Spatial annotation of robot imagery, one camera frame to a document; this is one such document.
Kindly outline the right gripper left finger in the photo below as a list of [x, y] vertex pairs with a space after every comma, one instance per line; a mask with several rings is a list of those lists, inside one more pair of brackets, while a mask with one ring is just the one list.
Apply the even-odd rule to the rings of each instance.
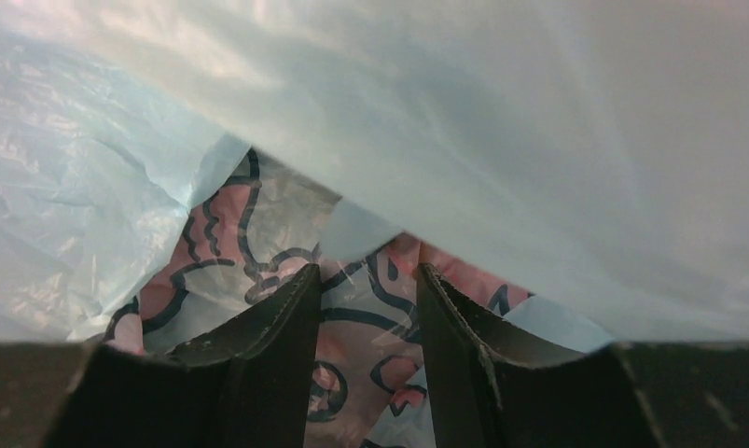
[[302, 267], [267, 299], [160, 356], [90, 357], [49, 447], [299, 447], [321, 314]]

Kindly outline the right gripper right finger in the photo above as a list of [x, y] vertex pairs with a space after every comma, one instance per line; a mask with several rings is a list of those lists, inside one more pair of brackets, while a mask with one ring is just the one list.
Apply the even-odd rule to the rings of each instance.
[[428, 263], [416, 277], [437, 446], [658, 446], [612, 348], [585, 355], [534, 336]]

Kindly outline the light blue cartoon plastic bag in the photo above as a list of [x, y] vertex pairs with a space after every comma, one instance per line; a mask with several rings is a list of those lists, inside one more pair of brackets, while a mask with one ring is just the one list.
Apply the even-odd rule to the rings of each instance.
[[299, 447], [439, 447], [422, 263], [749, 447], [749, 1], [0, 1], [0, 447], [307, 264]]

